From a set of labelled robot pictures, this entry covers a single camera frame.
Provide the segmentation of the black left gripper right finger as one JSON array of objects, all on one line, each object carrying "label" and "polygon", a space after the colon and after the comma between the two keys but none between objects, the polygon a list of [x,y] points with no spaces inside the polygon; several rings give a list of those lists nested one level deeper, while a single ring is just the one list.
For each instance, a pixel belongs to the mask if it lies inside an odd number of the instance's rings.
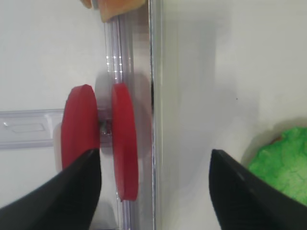
[{"label": "black left gripper right finger", "polygon": [[209,192],[223,230],[307,228],[306,206],[269,186],[223,150],[212,150]]}]

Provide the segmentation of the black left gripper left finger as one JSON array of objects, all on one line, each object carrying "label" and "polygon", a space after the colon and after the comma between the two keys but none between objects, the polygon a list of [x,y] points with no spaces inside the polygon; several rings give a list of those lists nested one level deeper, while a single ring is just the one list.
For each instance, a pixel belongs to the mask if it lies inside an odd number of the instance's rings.
[{"label": "black left gripper left finger", "polygon": [[91,149],[41,187],[1,208],[0,228],[87,230],[100,191],[100,154]]}]

